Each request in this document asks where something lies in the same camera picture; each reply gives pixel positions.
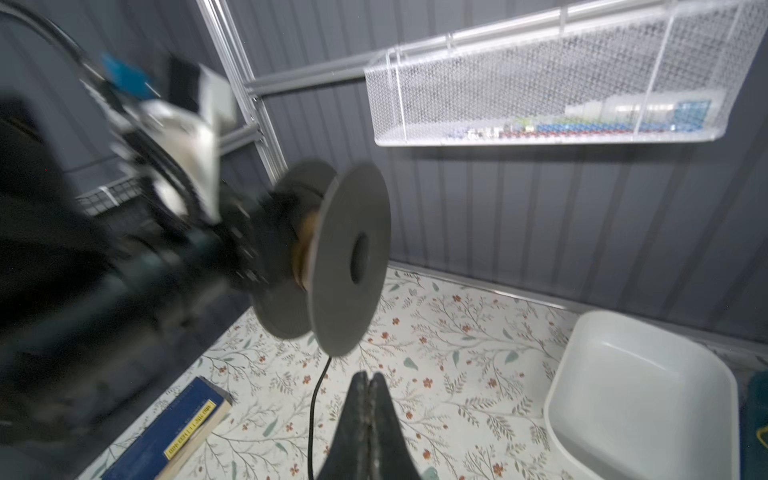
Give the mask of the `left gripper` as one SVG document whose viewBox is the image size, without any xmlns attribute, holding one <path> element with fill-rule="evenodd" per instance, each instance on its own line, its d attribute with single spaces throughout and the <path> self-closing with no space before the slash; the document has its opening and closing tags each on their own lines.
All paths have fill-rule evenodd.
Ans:
<svg viewBox="0 0 768 480">
<path fill-rule="evenodd" d="M 149 207 L 155 222 L 168 233 L 181 237 L 197 228 L 213 228 L 226 238 L 230 255 L 237 260 L 232 278 L 237 288 L 254 300 L 263 300 L 282 281 L 282 194 L 268 192 L 254 199 L 221 185 L 218 191 L 219 219 L 207 217 L 202 196 L 195 194 L 191 211 L 189 193 L 171 192 L 169 199 L 157 188 L 149 188 Z"/>
</svg>

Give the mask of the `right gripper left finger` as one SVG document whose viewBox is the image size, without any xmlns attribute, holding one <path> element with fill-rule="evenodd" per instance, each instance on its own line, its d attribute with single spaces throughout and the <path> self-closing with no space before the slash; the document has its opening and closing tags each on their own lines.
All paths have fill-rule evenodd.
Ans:
<svg viewBox="0 0 768 480">
<path fill-rule="evenodd" d="M 353 375 L 333 441 L 317 479 L 369 476 L 370 393 L 365 371 Z"/>
</svg>

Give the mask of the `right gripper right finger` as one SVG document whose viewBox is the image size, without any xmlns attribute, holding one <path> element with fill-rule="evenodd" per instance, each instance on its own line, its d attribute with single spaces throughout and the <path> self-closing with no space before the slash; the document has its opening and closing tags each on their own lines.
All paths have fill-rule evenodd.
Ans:
<svg viewBox="0 0 768 480">
<path fill-rule="evenodd" d="M 375 480 L 419 480 L 408 451 L 392 397 L 382 373 L 368 388 L 368 477 Z"/>
</svg>

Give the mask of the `grey perforated cable spool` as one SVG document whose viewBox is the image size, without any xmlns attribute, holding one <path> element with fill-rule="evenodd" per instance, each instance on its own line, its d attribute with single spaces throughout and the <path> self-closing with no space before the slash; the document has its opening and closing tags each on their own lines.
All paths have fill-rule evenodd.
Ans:
<svg viewBox="0 0 768 480">
<path fill-rule="evenodd" d="M 282 194 L 282 281 L 253 310 L 271 335 L 308 333 L 332 357 L 350 353 L 375 316 L 391 247 L 386 182 L 372 163 L 337 172 L 322 161 L 290 169 Z"/>
</svg>

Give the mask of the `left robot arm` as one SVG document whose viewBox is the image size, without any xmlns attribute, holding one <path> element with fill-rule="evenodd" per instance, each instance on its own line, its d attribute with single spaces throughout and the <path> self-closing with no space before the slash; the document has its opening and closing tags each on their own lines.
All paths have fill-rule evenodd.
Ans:
<svg viewBox="0 0 768 480">
<path fill-rule="evenodd" d="M 100 71 L 49 18 L 15 2 L 4 18 L 58 47 L 102 109 L 150 224 L 116 235 L 71 197 L 16 98 L 1 105 L 1 453 L 100 447 L 127 408 L 207 346 L 203 310 L 225 297 L 254 310 L 268 285 L 265 203 L 219 177 L 223 101 L 234 96 L 271 178 L 285 168 L 244 84 L 176 57 L 158 96 Z"/>
</svg>

